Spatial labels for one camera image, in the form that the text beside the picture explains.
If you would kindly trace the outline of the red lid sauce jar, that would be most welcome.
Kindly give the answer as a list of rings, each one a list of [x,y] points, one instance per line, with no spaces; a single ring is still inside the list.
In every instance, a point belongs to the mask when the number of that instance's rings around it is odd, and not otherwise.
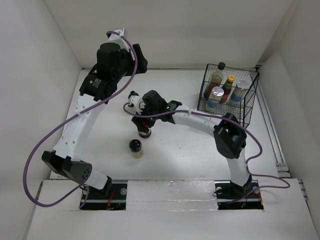
[[[139,136],[144,139],[149,138],[152,133],[151,128],[145,122],[142,122],[137,129]]]

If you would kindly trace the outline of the tall dark sauce bottle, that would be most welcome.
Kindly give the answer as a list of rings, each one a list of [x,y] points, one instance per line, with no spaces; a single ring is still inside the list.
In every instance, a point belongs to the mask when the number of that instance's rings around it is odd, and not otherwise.
[[[224,62],[220,62],[217,66],[217,69],[211,74],[209,83],[207,84],[203,97],[208,99],[210,96],[210,93],[214,87],[219,87],[221,82],[223,81],[223,70],[225,68],[226,64]]]

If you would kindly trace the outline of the silver cap blue label shaker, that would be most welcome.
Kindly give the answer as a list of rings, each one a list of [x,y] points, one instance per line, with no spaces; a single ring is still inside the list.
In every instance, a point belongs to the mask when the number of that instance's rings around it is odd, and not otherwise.
[[[245,80],[239,80],[231,94],[230,100],[239,103],[249,89],[249,84]]]
[[[207,99],[207,102],[205,104],[205,110],[212,111],[213,109],[217,108],[223,95],[224,95],[224,90],[222,87],[220,86],[213,87]]]

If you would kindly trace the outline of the yellow cap chili sauce bottle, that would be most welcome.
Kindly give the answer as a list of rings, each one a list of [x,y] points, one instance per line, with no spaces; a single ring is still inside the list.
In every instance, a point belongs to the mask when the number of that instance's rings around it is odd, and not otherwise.
[[[232,86],[233,86],[235,79],[236,79],[236,77],[234,75],[228,75],[226,82],[222,86],[223,95],[220,99],[220,103],[225,103],[227,101],[228,96],[232,90]]]

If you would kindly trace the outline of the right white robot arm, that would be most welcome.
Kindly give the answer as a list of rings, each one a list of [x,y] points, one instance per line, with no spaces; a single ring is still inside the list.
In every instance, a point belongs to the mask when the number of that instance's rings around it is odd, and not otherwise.
[[[128,102],[136,115],[131,121],[142,138],[150,137],[151,128],[157,120],[191,127],[212,136],[217,151],[227,160],[232,193],[243,197],[249,192],[252,176],[247,171],[245,160],[247,134],[233,114],[227,113],[223,116],[225,119],[207,117],[179,101],[166,102],[155,90],[143,96],[131,91]]]

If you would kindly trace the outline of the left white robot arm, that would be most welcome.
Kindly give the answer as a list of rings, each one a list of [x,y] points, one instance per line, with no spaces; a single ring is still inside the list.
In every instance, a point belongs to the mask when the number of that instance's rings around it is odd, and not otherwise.
[[[42,161],[56,174],[81,185],[94,188],[100,198],[112,191],[112,179],[82,160],[82,153],[92,127],[104,109],[102,101],[116,90],[118,82],[133,73],[147,71],[145,59],[138,43],[133,45],[137,60],[117,43],[103,43],[97,51],[97,63],[84,78],[74,109],[79,116],[69,122],[52,151],[44,151]]]

